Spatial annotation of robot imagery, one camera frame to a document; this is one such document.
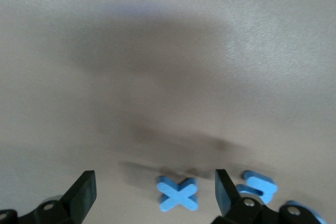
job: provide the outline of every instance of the white surface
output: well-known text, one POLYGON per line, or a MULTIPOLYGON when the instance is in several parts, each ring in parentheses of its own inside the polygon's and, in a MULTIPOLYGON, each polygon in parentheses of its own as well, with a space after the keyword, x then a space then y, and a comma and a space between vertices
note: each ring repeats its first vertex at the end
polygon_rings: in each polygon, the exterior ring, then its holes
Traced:
POLYGON ((335 0, 0 0, 0 209, 95 169, 84 223, 210 223, 213 170, 336 214, 335 0), (155 178, 198 170, 197 212, 155 178))

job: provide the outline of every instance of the blue x-shaped piece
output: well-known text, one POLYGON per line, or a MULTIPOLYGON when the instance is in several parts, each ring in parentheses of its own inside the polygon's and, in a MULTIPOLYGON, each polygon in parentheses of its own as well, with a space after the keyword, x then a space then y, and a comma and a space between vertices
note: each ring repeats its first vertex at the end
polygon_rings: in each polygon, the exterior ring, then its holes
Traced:
POLYGON ((178 204, 191 211, 198 209, 198 200, 195 195, 197 192, 196 179, 188 178, 178 185, 169 178, 161 176, 157 184, 158 190, 163 193, 160 202, 161 211, 167 212, 178 204))

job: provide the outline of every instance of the foam toy piece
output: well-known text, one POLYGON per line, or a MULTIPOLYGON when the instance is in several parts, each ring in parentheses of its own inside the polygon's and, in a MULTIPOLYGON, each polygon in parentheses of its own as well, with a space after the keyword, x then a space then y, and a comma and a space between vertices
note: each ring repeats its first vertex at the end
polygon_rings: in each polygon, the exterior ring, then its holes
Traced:
POLYGON ((257 195, 265 204, 271 202, 273 195, 278 190, 273 179, 252 170, 244 173, 244 180, 247 185, 237 185, 238 192, 257 195))
POLYGON ((316 210, 314 210, 314 209, 312 209, 310 207, 307 207, 304 204, 301 204, 301 203, 299 203, 297 201, 294 201, 294 200, 290 200, 290 201, 286 202, 286 205, 295 205, 295 206, 304 207, 304 208, 308 209, 309 211, 311 211, 311 213, 315 216, 315 218, 317 218, 317 220, 321 224, 327 224, 327 222, 322 219, 322 217, 320 216, 320 214, 316 210))
POLYGON ((157 188, 163 193, 160 202, 160 209, 163 212, 171 210, 181 204, 185 208, 195 211, 198 209, 197 180, 188 178, 185 182, 177 184, 165 176, 159 178, 157 188))

